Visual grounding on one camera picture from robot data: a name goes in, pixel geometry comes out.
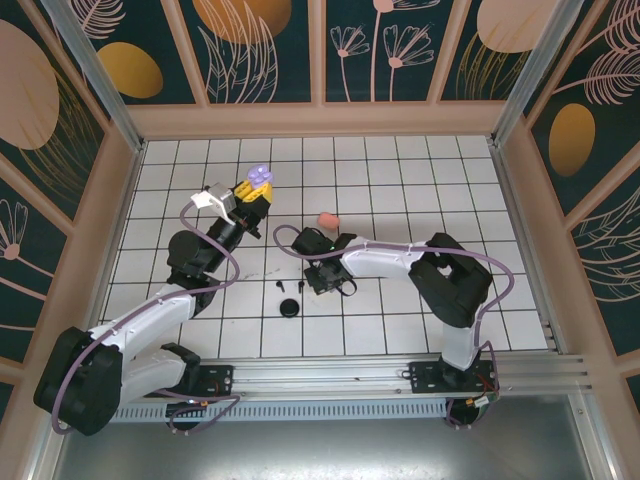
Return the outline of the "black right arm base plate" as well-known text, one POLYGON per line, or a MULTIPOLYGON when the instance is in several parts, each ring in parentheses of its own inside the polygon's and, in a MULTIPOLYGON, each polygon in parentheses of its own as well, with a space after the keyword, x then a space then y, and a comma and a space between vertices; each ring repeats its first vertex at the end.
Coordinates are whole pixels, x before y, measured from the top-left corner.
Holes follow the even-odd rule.
POLYGON ((406 374, 413 393, 481 394, 496 389, 489 360, 477 360, 464 371, 441 360, 411 362, 406 374))

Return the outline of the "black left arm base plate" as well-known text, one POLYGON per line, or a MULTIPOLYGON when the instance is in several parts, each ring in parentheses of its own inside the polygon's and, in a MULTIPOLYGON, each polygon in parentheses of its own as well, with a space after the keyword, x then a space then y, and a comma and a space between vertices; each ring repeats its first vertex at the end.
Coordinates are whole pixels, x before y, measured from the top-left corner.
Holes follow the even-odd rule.
POLYGON ((232 392, 233 373, 231 365, 187 367, 180 382, 168 391, 190 398, 227 396, 232 392))

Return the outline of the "grey metal sheet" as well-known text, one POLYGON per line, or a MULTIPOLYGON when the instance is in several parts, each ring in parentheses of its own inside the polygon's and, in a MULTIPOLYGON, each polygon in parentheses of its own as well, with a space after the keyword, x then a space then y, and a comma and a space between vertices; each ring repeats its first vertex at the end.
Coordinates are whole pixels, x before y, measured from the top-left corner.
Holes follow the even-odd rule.
POLYGON ((54 480, 592 480, 572 431, 442 422, 222 423, 193 437, 111 425, 63 444, 54 480))

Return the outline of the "aluminium table side rail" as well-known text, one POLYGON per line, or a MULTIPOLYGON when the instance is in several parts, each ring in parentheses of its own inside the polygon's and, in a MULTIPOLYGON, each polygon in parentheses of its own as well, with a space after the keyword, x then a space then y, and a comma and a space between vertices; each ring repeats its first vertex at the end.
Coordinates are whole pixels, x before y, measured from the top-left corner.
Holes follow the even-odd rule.
POLYGON ((514 180, 509 172, 506 157, 499 147, 491 147, 490 153, 505 197, 516 240, 523 256, 524 267, 532 288, 532 296, 541 324, 550 331, 550 339, 547 343, 553 344, 552 350, 559 355, 567 354, 567 344, 558 324, 556 311, 537 256, 533 237, 527 225, 525 212, 518 198, 514 180))
POLYGON ((94 288, 84 318, 79 321, 79 328, 86 331, 99 324, 103 310, 106 308, 109 294, 111 275, 117 262, 120 241, 125 229, 128 208, 131 205, 135 185, 138 180, 146 144, 134 152, 130 166, 124 179, 121 193, 116 203, 115 213, 111 217, 110 230, 106 236, 106 246, 102 254, 101 263, 96 274, 94 288))

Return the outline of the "aluminium mounting rail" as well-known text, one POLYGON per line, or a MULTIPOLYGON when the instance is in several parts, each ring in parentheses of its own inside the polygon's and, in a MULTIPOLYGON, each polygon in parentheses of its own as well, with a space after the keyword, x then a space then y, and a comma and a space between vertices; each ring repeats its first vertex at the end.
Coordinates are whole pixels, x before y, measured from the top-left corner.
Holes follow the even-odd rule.
MULTIPOLYGON (((553 395, 589 391, 592 380, 576 355, 483 352, 480 360, 494 367, 497 391, 503 395, 553 395)), ((253 399, 338 399, 387 397, 393 394, 462 397, 472 393, 413 393, 406 371, 411 362, 438 361, 434 355, 392 355, 328 359, 220 360, 196 362, 161 350, 150 358, 120 365, 114 356, 105 362, 82 364, 76 372, 62 361, 42 378, 40 399, 60 395, 84 405, 125 405, 143 397, 172 397, 184 401, 214 397, 175 394, 187 367, 231 365, 231 394, 253 399)))

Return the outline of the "purple round charging case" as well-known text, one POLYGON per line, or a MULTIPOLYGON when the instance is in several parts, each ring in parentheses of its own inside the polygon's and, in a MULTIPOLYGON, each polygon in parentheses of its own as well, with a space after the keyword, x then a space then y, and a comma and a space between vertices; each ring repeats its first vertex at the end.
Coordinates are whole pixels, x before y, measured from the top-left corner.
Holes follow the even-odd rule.
POLYGON ((253 189, 258 189, 273 181, 273 173, 267 164, 259 164, 251 167, 247 173, 247 180, 253 189))

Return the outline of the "aluminium frame post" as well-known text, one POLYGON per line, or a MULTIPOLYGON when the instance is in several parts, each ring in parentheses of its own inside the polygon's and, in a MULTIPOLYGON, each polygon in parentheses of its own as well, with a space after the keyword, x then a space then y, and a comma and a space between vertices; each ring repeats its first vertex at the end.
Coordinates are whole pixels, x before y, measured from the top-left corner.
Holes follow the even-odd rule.
POLYGON ((99 59, 92 40, 106 40, 126 17, 123 0, 38 0, 66 43, 102 105, 135 153, 142 139, 99 59))
POLYGON ((575 24, 583 3, 584 0, 557 1, 491 132, 492 148, 499 149, 508 140, 536 87, 575 24))

